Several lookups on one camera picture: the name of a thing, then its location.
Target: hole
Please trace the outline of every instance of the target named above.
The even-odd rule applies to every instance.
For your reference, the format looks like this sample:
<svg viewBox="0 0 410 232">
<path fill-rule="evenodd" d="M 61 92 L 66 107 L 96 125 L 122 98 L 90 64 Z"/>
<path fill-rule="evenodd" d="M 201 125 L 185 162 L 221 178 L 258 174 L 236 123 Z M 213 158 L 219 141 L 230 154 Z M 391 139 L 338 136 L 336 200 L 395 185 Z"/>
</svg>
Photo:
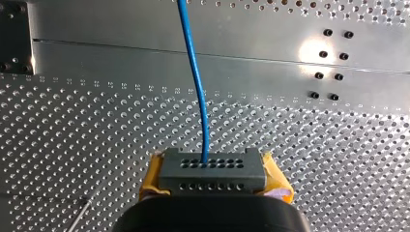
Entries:
<svg viewBox="0 0 410 232">
<path fill-rule="evenodd" d="M 239 184 L 239 185 L 236 186 L 236 189 L 237 190 L 243 190 L 244 187 L 245 187 L 244 184 Z"/>
<path fill-rule="evenodd" d="M 228 190 L 233 190 L 235 189 L 235 185 L 233 184 L 228 184 L 228 186 L 226 187 Z"/>
<path fill-rule="evenodd" d="M 218 190 L 223 190 L 225 189 L 225 185 L 224 184 L 218 184 Z"/>
<path fill-rule="evenodd" d="M 199 189 L 199 190 L 204 190 L 204 189 L 205 189 L 205 185 L 204 185 L 204 184 L 198 184 L 198 189 Z"/>
<path fill-rule="evenodd" d="M 209 184 L 208 189 L 209 190 L 215 190 L 215 184 Z"/>
</svg>

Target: perforated sheet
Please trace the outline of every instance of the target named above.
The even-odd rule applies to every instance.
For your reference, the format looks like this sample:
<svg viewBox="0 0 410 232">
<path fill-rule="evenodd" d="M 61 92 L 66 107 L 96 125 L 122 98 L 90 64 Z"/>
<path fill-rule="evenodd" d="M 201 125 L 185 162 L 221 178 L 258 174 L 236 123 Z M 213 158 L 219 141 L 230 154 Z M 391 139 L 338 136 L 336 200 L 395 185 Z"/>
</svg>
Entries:
<svg viewBox="0 0 410 232">
<path fill-rule="evenodd" d="M 78 231 L 109 230 L 136 202 L 152 152 L 200 150 L 194 98 L 37 76 L 4 77 L 1 95 L 2 189 L 31 195 L 12 212 L 15 230 L 46 224 L 63 231 L 73 201 L 105 178 Z M 211 150 L 271 150 L 296 190 L 295 205 L 316 231 L 408 229 L 408 116 L 213 98 L 208 104 Z"/>
<path fill-rule="evenodd" d="M 313 231 L 409 231 L 409 2 L 188 2 L 211 151 L 272 151 Z M 37 75 L 0 75 L 2 230 L 67 231 L 92 197 L 75 231 L 110 231 L 150 154 L 201 149 L 176 3 L 29 10 Z"/>
</svg>

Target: metal wall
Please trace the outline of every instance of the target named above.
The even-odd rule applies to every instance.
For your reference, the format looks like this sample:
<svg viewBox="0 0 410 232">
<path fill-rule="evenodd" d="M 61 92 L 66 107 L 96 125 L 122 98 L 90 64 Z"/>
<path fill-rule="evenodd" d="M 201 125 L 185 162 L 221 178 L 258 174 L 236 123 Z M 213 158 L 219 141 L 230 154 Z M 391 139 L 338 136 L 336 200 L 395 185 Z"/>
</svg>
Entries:
<svg viewBox="0 0 410 232">
<path fill-rule="evenodd" d="M 409 3 L 188 8 L 211 151 L 272 151 L 314 231 L 407 231 Z M 109 231 L 136 202 L 150 154 L 201 147 L 176 3 L 42 0 L 30 19 L 37 74 L 0 76 L 3 224 L 65 231 L 90 196 L 77 230 Z"/>
</svg>

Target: blue cable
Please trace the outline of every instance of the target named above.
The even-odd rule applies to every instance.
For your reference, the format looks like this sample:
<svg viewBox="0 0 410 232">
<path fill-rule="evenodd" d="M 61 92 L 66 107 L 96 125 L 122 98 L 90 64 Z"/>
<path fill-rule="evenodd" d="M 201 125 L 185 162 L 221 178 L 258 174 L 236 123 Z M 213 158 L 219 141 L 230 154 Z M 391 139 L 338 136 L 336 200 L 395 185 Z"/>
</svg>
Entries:
<svg viewBox="0 0 410 232">
<path fill-rule="evenodd" d="M 209 149 L 209 130 L 208 116 L 206 110 L 205 94 L 202 88 L 201 75 L 199 73 L 198 64 L 196 63 L 195 47 L 193 46 L 192 34 L 190 32 L 190 18 L 188 16 L 186 0 L 178 0 L 178 9 L 180 13 L 182 28 L 184 31 L 185 44 L 187 46 L 188 56 L 190 57 L 190 69 L 192 71 L 193 80 L 195 82 L 196 94 L 199 101 L 199 109 L 201 112 L 202 121 L 202 156 L 201 162 L 208 161 Z"/>
</svg>

